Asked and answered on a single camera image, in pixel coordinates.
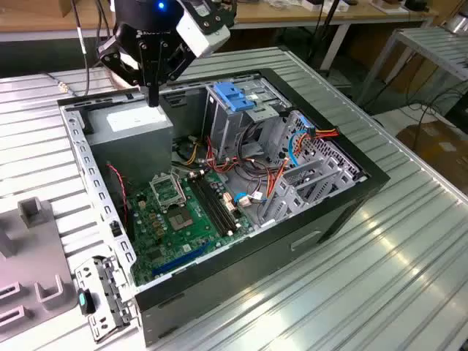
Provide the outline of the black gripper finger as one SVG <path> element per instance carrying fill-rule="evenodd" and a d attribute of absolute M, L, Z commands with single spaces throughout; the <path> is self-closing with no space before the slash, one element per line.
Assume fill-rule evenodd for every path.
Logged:
<path fill-rule="evenodd" d="M 98 49 L 99 60 L 131 86 L 138 86 L 151 106 L 151 67 L 147 65 L 146 43 L 135 34 L 113 35 Z"/>
<path fill-rule="evenodd" d="M 173 45 L 168 41 L 161 41 L 155 61 L 155 71 L 150 87 L 150 106 L 159 105 L 159 87 L 166 82 L 173 82 L 194 61 L 195 55 L 184 42 Z"/>

